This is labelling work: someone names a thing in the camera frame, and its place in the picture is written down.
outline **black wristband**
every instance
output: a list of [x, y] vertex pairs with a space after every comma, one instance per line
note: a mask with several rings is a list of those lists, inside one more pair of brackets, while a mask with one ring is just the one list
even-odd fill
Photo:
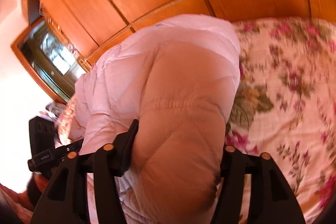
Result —
[[36, 206], [37, 202], [39, 201], [42, 193], [37, 188], [36, 182], [34, 180], [34, 174], [31, 176], [28, 184], [27, 184], [27, 193], [30, 203], [34, 206]]

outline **patterned cloth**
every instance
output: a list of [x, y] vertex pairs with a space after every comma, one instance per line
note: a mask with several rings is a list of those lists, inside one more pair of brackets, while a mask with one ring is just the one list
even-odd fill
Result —
[[[267, 151], [311, 223], [336, 185], [336, 26], [324, 20], [261, 19], [234, 24], [241, 43], [241, 83], [226, 144]], [[67, 142], [71, 99], [59, 133]], [[241, 209], [246, 222], [250, 177]]]

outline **floral bedsheet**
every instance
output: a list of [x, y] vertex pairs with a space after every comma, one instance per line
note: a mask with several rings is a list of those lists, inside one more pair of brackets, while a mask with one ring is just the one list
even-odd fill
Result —
[[[336, 183], [336, 26], [324, 20], [262, 19], [234, 23], [241, 43], [241, 83], [226, 144], [271, 154], [307, 223]], [[246, 179], [241, 222], [246, 222]]]

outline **white quilted jacket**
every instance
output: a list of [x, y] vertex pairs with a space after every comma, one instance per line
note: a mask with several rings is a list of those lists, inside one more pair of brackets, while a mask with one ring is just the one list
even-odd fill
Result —
[[[95, 152], [139, 119], [130, 170], [116, 178], [129, 224], [208, 224], [225, 124], [239, 80], [227, 21], [182, 15], [136, 32], [76, 83], [70, 138]], [[98, 223], [89, 177], [89, 209]]]

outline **bed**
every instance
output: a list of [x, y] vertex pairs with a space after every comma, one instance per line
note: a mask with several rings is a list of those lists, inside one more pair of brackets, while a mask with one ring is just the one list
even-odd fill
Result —
[[[234, 28], [241, 82], [226, 144], [251, 155], [270, 153], [312, 223], [336, 184], [336, 26], [284, 18], [236, 22]], [[70, 141], [75, 102], [60, 120], [63, 144]], [[249, 188], [247, 176], [240, 223], [246, 222]]]

